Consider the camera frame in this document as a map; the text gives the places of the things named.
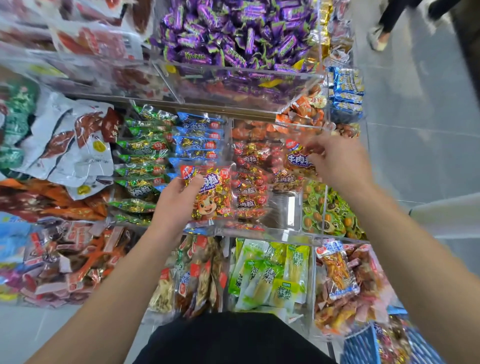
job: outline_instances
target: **floor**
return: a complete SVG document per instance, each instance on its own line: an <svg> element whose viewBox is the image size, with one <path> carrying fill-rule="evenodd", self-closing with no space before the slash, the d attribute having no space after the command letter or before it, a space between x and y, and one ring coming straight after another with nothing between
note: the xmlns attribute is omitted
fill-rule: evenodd
<svg viewBox="0 0 480 364"><path fill-rule="evenodd" d="M377 181L406 209L480 191L480 110L451 25L435 30L420 5L402 15L386 50L375 53L365 34L380 17L378 5L378 0L352 0L351 5L357 64L367 90L368 132L362 137ZM480 275L479 240L444 243ZM23 363L75 309L0 307L2 361ZM126 363L152 330L140 326Z"/></svg>

